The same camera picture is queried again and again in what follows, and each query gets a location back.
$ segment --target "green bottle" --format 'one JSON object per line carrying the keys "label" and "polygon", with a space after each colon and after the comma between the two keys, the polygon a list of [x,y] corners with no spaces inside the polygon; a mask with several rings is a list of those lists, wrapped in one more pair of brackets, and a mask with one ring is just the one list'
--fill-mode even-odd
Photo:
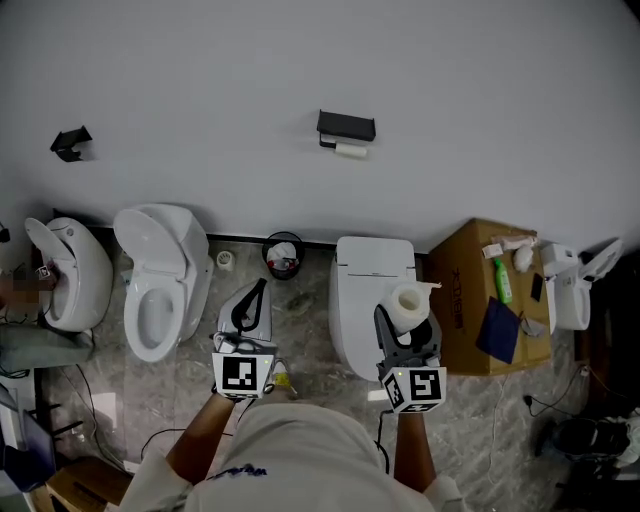
{"label": "green bottle", "polygon": [[513,298],[513,294],[511,293],[507,268],[499,259],[493,261],[496,262],[496,286],[498,287],[498,296],[503,304],[509,304]]}

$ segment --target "toilet paper roll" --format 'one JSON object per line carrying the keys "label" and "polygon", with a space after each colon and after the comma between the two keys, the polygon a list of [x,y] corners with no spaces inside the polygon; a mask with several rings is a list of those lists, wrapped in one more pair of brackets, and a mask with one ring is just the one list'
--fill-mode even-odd
{"label": "toilet paper roll", "polygon": [[353,146],[351,144],[344,144],[342,142],[336,143],[334,149],[336,155],[348,156],[349,158],[366,158],[367,148],[362,146]]}
{"label": "toilet paper roll", "polygon": [[415,329],[427,319],[431,290],[441,286],[439,283],[402,283],[382,299],[380,304],[389,314],[398,335]]}
{"label": "toilet paper roll", "polygon": [[236,258],[232,252],[222,251],[218,253],[218,257],[216,258],[216,263],[218,264],[218,267],[220,267],[222,270],[231,272],[233,268],[236,266]]}

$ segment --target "white wall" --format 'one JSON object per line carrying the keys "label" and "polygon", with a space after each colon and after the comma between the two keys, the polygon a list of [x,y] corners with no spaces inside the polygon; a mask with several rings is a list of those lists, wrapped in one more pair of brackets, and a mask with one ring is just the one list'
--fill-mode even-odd
{"label": "white wall", "polygon": [[24,219],[35,217],[43,222],[52,210],[37,199],[28,187],[0,166],[0,223],[9,230],[11,240],[0,244],[0,269],[6,273],[29,261],[31,241],[24,230]]}
{"label": "white wall", "polygon": [[[638,242],[639,55],[617,0],[7,0],[0,162],[106,224],[167,201],[226,234]],[[318,147],[320,108],[376,118],[369,161]],[[59,161],[82,124],[96,160]]]}

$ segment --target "black wall hook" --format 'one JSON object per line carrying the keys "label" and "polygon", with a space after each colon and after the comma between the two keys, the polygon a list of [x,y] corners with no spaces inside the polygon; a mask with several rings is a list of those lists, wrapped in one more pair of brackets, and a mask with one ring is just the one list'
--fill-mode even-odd
{"label": "black wall hook", "polygon": [[73,146],[80,142],[88,142],[93,140],[87,129],[82,125],[82,128],[72,130],[70,132],[60,132],[56,137],[56,140],[51,144],[51,151],[60,157],[65,162],[79,162],[82,160],[80,151],[74,151]]}

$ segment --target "toilet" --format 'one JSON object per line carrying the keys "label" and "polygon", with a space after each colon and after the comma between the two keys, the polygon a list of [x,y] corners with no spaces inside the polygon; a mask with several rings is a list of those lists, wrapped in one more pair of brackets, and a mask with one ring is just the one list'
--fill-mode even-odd
{"label": "toilet", "polygon": [[556,280],[559,274],[580,264],[575,249],[565,245],[550,243],[540,251],[542,269],[546,280],[547,304],[549,306],[549,333],[553,334],[557,324]]}
{"label": "toilet", "polygon": [[[373,321],[376,306],[390,288],[414,281],[410,242],[363,237],[338,240],[331,264],[329,330],[341,361],[359,377],[377,382],[376,365],[384,359]],[[433,343],[440,343],[442,334],[433,313],[426,322]]]}
{"label": "toilet", "polygon": [[114,231],[133,259],[127,340],[141,360],[160,361],[200,323],[213,276],[207,236],[189,210],[166,204],[122,210]]}
{"label": "toilet", "polygon": [[105,250],[86,227],[68,217],[46,226],[28,218],[24,227],[45,265],[53,263],[59,274],[52,292],[40,292],[47,323],[69,332],[94,328],[111,298],[113,268]]}
{"label": "toilet", "polygon": [[558,274],[555,282],[556,325],[561,329],[584,331],[591,321],[591,284],[602,279],[623,253],[616,239],[586,265],[576,265]]}

